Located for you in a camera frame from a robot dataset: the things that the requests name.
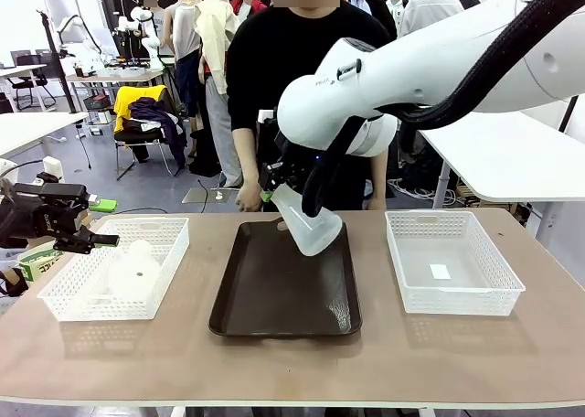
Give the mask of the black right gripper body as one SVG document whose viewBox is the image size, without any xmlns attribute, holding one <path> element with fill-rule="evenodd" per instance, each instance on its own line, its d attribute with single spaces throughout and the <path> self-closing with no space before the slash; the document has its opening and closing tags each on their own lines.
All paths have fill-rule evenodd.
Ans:
<svg viewBox="0 0 585 417">
<path fill-rule="evenodd" d="M 278 176 L 284 180 L 306 180 L 320 159 L 320 151 L 289 141 L 278 132 L 274 143 L 281 152 L 277 161 Z"/>
</svg>

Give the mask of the person's right hand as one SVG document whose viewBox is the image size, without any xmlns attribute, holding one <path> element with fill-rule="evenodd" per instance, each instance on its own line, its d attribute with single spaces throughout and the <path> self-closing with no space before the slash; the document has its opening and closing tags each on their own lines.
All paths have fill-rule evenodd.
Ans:
<svg viewBox="0 0 585 417">
<path fill-rule="evenodd" d="M 257 212 L 261 209 L 261 187 L 257 180 L 245 180 L 239 189 L 236 205 L 242 212 Z"/>
</svg>

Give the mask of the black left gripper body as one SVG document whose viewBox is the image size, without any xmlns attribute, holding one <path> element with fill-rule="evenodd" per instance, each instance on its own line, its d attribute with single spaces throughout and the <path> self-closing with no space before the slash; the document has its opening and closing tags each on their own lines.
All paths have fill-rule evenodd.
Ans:
<svg viewBox="0 0 585 417">
<path fill-rule="evenodd" d="M 1 191 L 1 246 L 24 248 L 30 240 L 51 237 L 56 249 L 88 249 L 90 231 L 81 225 L 80 214 L 89 204 L 90 193 L 83 185 L 5 182 Z"/>
</svg>

